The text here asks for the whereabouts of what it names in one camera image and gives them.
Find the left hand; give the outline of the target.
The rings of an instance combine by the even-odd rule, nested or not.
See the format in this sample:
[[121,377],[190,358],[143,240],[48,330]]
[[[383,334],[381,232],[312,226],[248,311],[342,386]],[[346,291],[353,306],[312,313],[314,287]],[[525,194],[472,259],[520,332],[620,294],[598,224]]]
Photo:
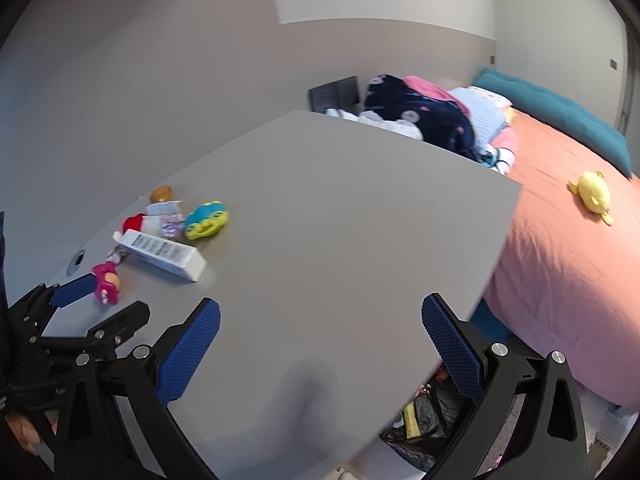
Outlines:
[[26,416],[18,413],[7,414],[4,419],[21,447],[33,456],[37,456],[37,446],[40,445],[42,439],[32,422]]

